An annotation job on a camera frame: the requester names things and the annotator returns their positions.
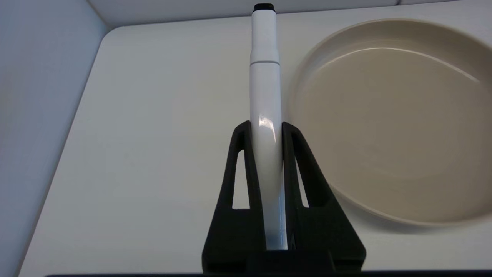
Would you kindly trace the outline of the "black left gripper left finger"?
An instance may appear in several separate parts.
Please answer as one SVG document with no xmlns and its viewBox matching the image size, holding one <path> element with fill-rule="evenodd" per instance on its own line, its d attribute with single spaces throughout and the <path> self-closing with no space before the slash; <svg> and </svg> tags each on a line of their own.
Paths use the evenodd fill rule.
<svg viewBox="0 0 492 277">
<path fill-rule="evenodd" d="M 226 160 L 223 183 L 202 251 L 205 274 L 245 272 L 250 256 L 266 251 L 263 205 L 253 154 L 251 122 L 236 126 Z M 234 209 L 236 165 L 244 151 L 249 209 Z"/>
</svg>

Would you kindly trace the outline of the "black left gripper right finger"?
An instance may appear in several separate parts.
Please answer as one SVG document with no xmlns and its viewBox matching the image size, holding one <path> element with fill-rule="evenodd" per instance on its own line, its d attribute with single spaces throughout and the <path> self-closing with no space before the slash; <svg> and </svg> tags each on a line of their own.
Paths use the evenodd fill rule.
<svg viewBox="0 0 492 277">
<path fill-rule="evenodd" d="M 360 272 L 367 251 L 301 131 L 282 124 L 288 269 Z"/>
</svg>

